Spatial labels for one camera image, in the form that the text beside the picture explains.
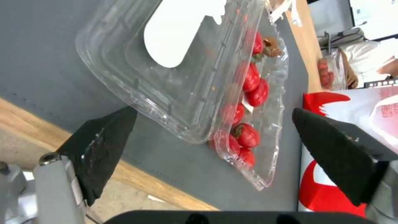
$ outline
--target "plastic container lid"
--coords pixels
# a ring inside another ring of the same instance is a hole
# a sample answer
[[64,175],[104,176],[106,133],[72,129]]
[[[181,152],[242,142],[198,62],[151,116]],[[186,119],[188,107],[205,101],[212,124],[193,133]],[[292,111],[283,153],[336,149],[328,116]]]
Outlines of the plastic container lid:
[[161,2],[104,1],[79,32],[77,51],[120,99],[183,140],[203,143],[221,125],[217,113],[225,95],[242,87],[237,70],[250,60],[264,2],[228,1],[221,25],[205,16],[175,68],[156,63],[144,44],[145,25]]

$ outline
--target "qr code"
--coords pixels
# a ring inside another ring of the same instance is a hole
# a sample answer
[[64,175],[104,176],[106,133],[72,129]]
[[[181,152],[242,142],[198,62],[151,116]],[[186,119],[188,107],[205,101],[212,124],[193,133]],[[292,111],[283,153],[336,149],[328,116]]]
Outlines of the qr code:
[[384,118],[390,118],[394,115],[394,106],[386,105],[381,107],[381,113]]

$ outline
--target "wooden floor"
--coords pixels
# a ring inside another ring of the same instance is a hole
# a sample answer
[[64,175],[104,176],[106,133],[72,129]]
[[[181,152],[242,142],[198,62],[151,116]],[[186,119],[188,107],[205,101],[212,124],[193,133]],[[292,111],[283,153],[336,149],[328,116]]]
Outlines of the wooden floor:
[[[41,155],[48,150],[27,140],[0,129],[0,160],[15,163],[25,170],[32,170]],[[92,210],[102,221],[129,210],[181,210],[181,208],[148,198],[148,194],[131,185],[109,180],[100,199],[96,200]]]

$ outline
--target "white wall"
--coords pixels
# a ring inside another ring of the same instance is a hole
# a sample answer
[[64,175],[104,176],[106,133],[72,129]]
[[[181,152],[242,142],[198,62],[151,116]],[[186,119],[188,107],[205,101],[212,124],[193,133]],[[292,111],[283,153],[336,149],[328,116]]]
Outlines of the white wall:
[[349,0],[319,0],[310,4],[310,11],[318,36],[353,27]]
[[356,24],[368,39],[378,39],[398,33],[398,0],[350,0]]

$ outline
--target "person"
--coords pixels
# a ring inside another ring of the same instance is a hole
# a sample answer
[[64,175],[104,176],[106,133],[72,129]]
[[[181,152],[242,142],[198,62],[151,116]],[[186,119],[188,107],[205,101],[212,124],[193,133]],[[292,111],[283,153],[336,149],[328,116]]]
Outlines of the person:
[[364,83],[398,78],[398,40],[363,41],[339,46],[349,89]]

